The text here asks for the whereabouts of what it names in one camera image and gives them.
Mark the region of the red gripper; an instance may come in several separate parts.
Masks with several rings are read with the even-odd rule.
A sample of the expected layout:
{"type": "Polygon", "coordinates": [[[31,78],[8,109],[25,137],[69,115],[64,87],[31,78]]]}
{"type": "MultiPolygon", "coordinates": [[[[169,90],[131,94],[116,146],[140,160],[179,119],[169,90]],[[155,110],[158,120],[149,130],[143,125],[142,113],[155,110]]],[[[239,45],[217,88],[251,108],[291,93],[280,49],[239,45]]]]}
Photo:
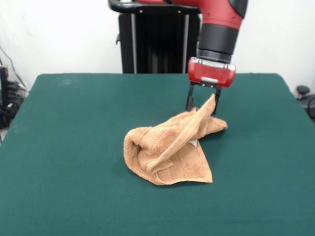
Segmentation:
{"type": "Polygon", "coordinates": [[[191,83],[189,85],[186,110],[190,111],[193,106],[194,84],[207,87],[217,86],[215,87],[215,108],[212,112],[212,115],[215,115],[221,95],[220,87],[230,87],[235,74],[235,65],[191,57],[188,63],[188,79],[191,83]]]}

